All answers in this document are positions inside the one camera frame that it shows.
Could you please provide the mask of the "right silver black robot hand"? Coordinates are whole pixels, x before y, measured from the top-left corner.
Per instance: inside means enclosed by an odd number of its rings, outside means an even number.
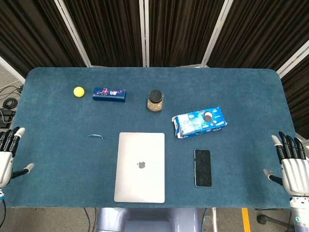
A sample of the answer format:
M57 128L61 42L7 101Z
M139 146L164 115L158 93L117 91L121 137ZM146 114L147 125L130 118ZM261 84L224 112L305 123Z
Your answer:
M279 132L279 137L272 135L276 148L282 177L275 176L270 170L264 169L268 180L284 187L291 196L305 197L309 195L309 160L303 144L298 138L292 138Z

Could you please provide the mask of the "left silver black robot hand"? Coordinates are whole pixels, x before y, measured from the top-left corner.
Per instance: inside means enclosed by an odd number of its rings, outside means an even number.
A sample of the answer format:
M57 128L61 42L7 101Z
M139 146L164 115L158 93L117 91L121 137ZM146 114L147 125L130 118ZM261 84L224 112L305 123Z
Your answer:
M22 170L13 172L18 144L25 131L25 128L16 127L0 132L0 189L7 186L11 179L30 173L35 166L34 163L30 163Z

